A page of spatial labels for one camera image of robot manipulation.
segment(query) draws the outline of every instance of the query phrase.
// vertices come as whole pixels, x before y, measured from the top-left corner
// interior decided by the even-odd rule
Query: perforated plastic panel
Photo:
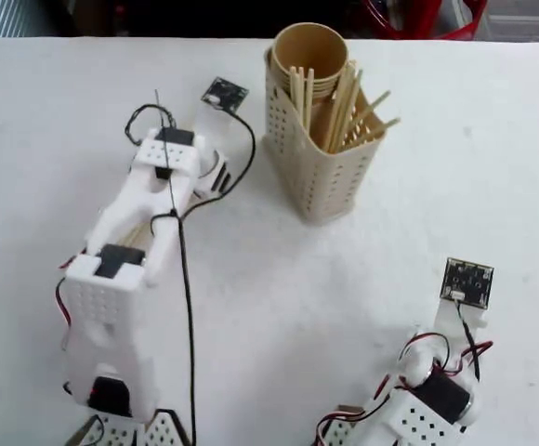
[[[144,425],[130,418],[99,413],[81,442],[80,446],[93,444],[100,439],[102,428],[104,434],[96,443],[98,446],[131,446],[133,438],[137,446],[181,446],[182,440],[175,423],[169,413],[158,412],[146,431]]]
[[[139,430],[143,432],[143,426],[129,418],[119,416],[99,414],[100,421],[95,420],[89,428],[84,438],[80,442],[80,446],[93,444],[100,438],[102,428],[104,435],[101,440],[96,443],[98,446],[131,446],[133,438],[138,434]]]
[[[388,405],[384,423],[412,444],[454,446],[461,439],[458,427],[447,423],[410,392],[392,391]]]
[[[170,446],[181,444],[173,420],[168,413],[158,413],[146,432],[145,446]]]
[[[346,443],[346,438],[354,426],[345,421],[334,421],[323,436],[327,446],[341,446]]]
[[[199,155],[194,147],[167,142],[166,153],[168,166],[171,169],[182,170],[190,175],[199,172],[197,170],[199,169]],[[144,139],[136,155],[136,161],[166,167],[164,143],[155,139]]]
[[[353,116],[368,107],[359,92]],[[347,143],[382,122],[374,113],[352,129]],[[354,196],[375,152],[385,137],[358,147],[328,154],[317,147],[303,128],[288,96],[276,86],[266,63],[266,145],[299,211],[309,221],[322,223],[352,209]]]

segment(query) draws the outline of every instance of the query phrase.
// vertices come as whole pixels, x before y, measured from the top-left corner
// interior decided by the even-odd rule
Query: chopstick
[[[335,124],[337,121],[337,116],[339,113],[339,109],[341,106],[341,103],[343,101],[343,97],[345,94],[345,91],[347,89],[347,82],[348,82],[348,74],[351,71],[351,65],[348,64],[345,68],[342,74],[340,75],[340,80],[337,83],[337,89],[335,90],[335,102],[334,107],[332,108],[332,114],[329,118],[329,125],[327,126],[327,133],[325,134],[325,141],[323,142],[323,150],[326,152],[330,152],[330,148],[332,146],[332,139],[333,139],[333,133],[335,130]]]
[[[335,134],[334,146],[331,149],[331,153],[338,153],[342,149],[342,143],[344,142],[344,136],[347,133],[348,121],[352,115],[352,109],[356,103],[356,98],[359,96],[359,90],[361,89],[362,70],[359,70],[354,83],[349,88],[349,95],[346,98],[346,106],[342,109],[342,115],[340,117],[337,133]]]
[[[370,129],[370,132],[368,132],[367,134],[361,136],[358,139],[355,139],[354,141],[352,141],[347,146],[344,146],[344,148],[342,148],[342,151],[347,151],[348,149],[353,149],[355,147],[360,146],[363,142],[366,142],[369,139],[376,138],[376,136],[379,133],[385,132],[388,128],[390,128],[393,125],[399,123],[400,120],[401,120],[400,118],[395,118],[395,119],[392,119],[391,121],[388,121],[388,122],[386,122],[384,124],[378,125],[377,127],[373,128],[373,129]]]
[[[346,134],[350,133],[350,131],[354,127],[356,127],[360,121],[362,121],[363,119],[366,119],[367,116],[369,116],[369,114],[374,112],[377,106],[381,102],[383,102],[385,99],[387,99],[390,94],[391,94],[391,91],[388,90],[385,93],[383,93],[379,98],[377,98],[375,102],[373,102],[372,104],[369,104],[367,108],[362,111],[362,113],[360,113],[356,118],[354,118],[354,120],[350,124],[348,124],[348,128],[346,129]]]
[[[313,86],[315,83],[315,70],[309,68],[307,71],[307,95],[305,97],[305,123],[307,131],[310,131],[310,113],[313,109]]]
[[[290,67],[290,100],[296,107],[296,69]]]
[[[305,71],[303,67],[298,67],[296,75],[296,109],[300,116],[301,123],[305,120]]]

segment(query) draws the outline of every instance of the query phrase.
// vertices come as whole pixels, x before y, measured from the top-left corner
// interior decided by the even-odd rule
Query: red chair
[[[442,0],[406,0],[403,10],[403,29],[396,30],[383,17],[371,0],[362,0],[362,8],[372,30],[378,37],[392,40],[443,39],[473,40],[487,0],[463,0],[472,13],[472,21],[457,30],[432,36]]]

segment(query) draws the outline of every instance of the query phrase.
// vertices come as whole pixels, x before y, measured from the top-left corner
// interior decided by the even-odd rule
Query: wooden stick
[[[337,83],[337,89],[335,90],[335,101],[332,108],[332,114],[329,118],[329,125],[327,126],[327,132],[325,133],[325,139],[323,140],[323,151],[329,153],[329,148],[332,141],[332,133],[334,132],[335,118],[339,110],[340,103],[342,102],[343,91],[346,88],[346,81],[348,80],[348,65],[344,67],[344,70],[340,74],[340,79]]]
[[[315,70],[307,71],[307,95],[305,99],[305,128],[310,131],[310,113],[313,110],[313,85],[315,83]]]
[[[296,107],[298,108],[298,114],[300,115],[300,122],[305,126],[305,70],[303,67],[298,67],[298,77],[296,78],[298,84],[296,85]]]
[[[290,67],[290,101],[296,107],[296,69]]]
[[[353,149],[355,147],[360,146],[362,143],[368,141],[369,139],[376,138],[377,134],[385,132],[388,128],[392,127],[393,125],[397,124],[401,119],[395,118],[391,121],[388,121],[384,124],[378,125],[374,129],[372,129],[369,133],[366,135],[363,135],[362,137],[356,139],[355,141],[352,141],[350,144],[345,146],[342,151],[347,151],[348,149]]]
[[[337,147],[336,140],[337,140],[337,136],[340,133],[344,109],[346,109],[347,107],[348,97],[350,95],[352,87],[354,86],[354,83],[353,83],[354,73],[355,73],[354,66],[352,64],[349,64],[348,71],[346,74],[347,76],[346,85],[344,86],[344,89],[342,90],[342,100],[337,110],[337,116],[335,117],[334,131],[332,132],[332,138],[331,138],[330,146],[329,146],[330,153],[335,153],[335,148]]]
[[[354,79],[354,84],[350,88],[348,102],[343,109],[340,125],[338,127],[337,135],[335,138],[334,153],[338,153],[342,149],[342,143],[344,142],[344,136],[346,135],[346,130],[348,129],[348,123],[350,120],[350,116],[352,115],[352,109],[354,109],[356,98],[359,96],[359,91],[361,89],[361,78],[362,70],[359,70],[358,75]]]
[[[377,106],[383,102],[385,99],[388,98],[388,96],[391,94],[391,91],[386,91],[385,93],[383,93],[379,98],[377,98],[375,100],[375,102],[373,102],[372,104],[369,104],[367,106],[366,109],[364,109],[356,118],[354,118],[354,121],[352,121],[349,125],[348,125],[348,128],[346,129],[346,134],[350,133],[354,127],[356,127],[358,125],[358,123],[360,121],[362,121],[363,119],[366,119],[366,117],[371,114],[372,112],[375,111],[375,109],[377,108]]]

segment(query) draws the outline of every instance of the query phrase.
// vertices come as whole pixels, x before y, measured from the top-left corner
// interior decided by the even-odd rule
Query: paper cup
[[[325,98],[333,93],[339,74],[348,61],[348,48],[340,34],[319,23],[296,23],[276,36],[269,57],[269,68],[275,81],[290,88],[290,67],[315,71],[313,97]]]

